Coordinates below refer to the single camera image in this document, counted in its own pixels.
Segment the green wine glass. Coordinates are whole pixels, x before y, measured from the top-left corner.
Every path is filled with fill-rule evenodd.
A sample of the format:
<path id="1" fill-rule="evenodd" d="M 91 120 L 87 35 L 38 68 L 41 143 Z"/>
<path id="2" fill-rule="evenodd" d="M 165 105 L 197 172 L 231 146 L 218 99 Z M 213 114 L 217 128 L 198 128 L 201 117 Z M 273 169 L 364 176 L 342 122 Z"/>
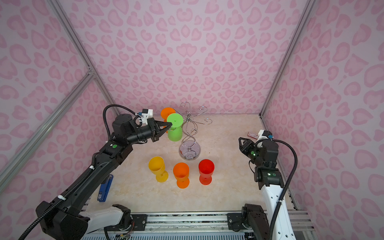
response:
<path id="1" fill-rule="evenodd" d="M 172 126 L 168 130 L 168 138 L 170 141 L 178 142 L 183 136 L 182 124 L 184 119 L 180 114 L 173 113 L 167 117 L 167 122 L 171 123 Z"/>

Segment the orange wine glass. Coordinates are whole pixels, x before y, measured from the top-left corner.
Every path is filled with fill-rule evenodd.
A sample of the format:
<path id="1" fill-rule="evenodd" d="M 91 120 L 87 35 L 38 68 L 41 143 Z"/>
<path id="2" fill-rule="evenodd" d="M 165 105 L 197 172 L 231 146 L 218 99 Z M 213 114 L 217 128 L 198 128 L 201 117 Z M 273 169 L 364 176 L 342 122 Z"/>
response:
<path id="1" fill-rule="evenodd" d="M 162 111 L 161 111 L 161 117 L 163 118 L 164 122 L 167 122 L 168 121 L 168 117 L 171 115 L 171 114 L 175 114 L 176 111 L 175 109 L 173 108 L 164 108 Z"/>
<path id="2" fill-rule="evenodd" d="M 177 180 L 177 186 L 180 189 L 185 189 L 189 186 L 189 166 L 186 163 L 178 163 L 173 168 L 173 174 Z"/>

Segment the yellow wine glass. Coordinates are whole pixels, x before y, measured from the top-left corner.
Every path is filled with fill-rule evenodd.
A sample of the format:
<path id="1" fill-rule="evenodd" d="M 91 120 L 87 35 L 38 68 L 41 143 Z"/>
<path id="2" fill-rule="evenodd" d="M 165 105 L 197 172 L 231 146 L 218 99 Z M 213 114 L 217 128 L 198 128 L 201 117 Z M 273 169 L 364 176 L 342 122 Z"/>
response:
<path id="1" fill-rule="evenodd" d="M 149 170 L 156 176 L 159 183 L 167 181 L 169 174 L 166 171 L 165 162 L 162 157 L 154 157 L 149 161 Z"/>

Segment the red wine glass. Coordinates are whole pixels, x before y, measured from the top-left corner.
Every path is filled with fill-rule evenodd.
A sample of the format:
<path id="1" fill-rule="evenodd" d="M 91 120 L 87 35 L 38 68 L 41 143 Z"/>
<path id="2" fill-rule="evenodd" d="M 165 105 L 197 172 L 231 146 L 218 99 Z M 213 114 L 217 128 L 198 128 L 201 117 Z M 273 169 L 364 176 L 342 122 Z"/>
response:
<path id="1" fill-rule="evenodd" d="M 209 185 L 212 182 L 212 175 L 215 170 L 215 165 L 211 160 L 204 159 L 199 163 L 200 183 L 202 185 Z"/>

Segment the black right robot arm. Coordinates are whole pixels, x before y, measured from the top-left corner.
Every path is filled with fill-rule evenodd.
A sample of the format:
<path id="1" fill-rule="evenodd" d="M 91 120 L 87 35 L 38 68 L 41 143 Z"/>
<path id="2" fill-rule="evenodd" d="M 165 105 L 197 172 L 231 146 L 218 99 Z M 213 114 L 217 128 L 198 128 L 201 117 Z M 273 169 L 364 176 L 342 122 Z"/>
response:
<path id="1" fill-rule="evenodd" d="M 286 181 L 277 168 L 279 144 L 288 147 L 294 156 L 294 165 Z M 292 223 L 285 202 L 285 195 L 298 166 L 294 148 L 271 136 L 253 142 L 239 138 L 240 151 L 255 165 L 254 180 L 262 192 L 267 210 L 260 205 L 245 204 L 242 216 L 237 220 L 228 218 L 228 228 L 239 232 L 242 228 L 253 230 L 255 240 L 295 240 Z"/>

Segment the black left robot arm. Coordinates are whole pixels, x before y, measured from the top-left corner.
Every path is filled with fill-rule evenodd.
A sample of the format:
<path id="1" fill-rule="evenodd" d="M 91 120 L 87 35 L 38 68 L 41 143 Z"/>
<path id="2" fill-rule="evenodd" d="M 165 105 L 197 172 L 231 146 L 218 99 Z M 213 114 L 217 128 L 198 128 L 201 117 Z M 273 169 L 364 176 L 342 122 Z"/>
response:
<path id="1" fill-rule="evenodd" d="M 132 115 L 122 114 L 113 122 L 110 140 L 92 157 L 91 165 L 73 184 L 50 203 L 43 201 L 36 209 L 42 231 L 56 240 L 79 240 L 85 235 L 88 220 L 80 216 L 87 199 L 133 151 L 133 145 L 156 142 L 172 123 L 147 120 L 137 126 Z"/>

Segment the red white small box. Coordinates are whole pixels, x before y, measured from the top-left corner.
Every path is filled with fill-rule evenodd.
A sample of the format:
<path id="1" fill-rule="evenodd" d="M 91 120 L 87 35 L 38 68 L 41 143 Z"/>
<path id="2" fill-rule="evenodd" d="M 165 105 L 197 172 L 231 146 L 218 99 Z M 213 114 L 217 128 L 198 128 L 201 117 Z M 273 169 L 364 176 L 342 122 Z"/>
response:
<path id="1" fill-rule="evenodd" d="M 256 139 L 256 140 L 257 140 L 258 137 L 259 137 L 258 134 L 253 133 L 253 132 L 248 132 L 247 136 L 250 137 L 250 138 Z"/>

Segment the blue stapler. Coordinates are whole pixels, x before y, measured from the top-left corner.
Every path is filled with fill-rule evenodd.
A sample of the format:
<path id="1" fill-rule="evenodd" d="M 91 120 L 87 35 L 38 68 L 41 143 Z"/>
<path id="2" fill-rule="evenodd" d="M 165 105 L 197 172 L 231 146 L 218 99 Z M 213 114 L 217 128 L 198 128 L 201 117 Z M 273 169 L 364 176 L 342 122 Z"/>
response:
<path id="1" fill-rule="evenodd" d="M 98 198 L 97 198 L 98 202 L 103 203 L 107 200 L 107 197 L 108 197 L 108 194 L 109 194 L 112 182 L 113 182 L 113 178 L 114 178 L 113 175 L 109 175 L 101 183 L 100 189 L 98 192 Z"/>

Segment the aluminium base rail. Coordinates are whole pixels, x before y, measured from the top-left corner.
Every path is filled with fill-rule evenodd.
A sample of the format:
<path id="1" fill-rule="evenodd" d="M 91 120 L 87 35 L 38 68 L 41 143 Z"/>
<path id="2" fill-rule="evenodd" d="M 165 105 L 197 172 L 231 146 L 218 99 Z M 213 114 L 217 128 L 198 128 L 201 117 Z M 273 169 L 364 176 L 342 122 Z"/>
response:
<path id="1" fill-rule="evenodd" d="M 86 234 L 105 229 L 108 231 L 189 231 L 207 230 L 241 232 L 252 231 L 257 240 L 296 240 L 297 233 L 315 232 L 306 211 L 287 210 L 286 202 L 277 202 L 272 212 L 260 205 L 245 204 L 241 212 L 173 212 L 132 214 L 122 205 L 93 213 L 81 212 L 76 218 L 69 216 L 60 230 L 65 239 L 80 239 Z"/>

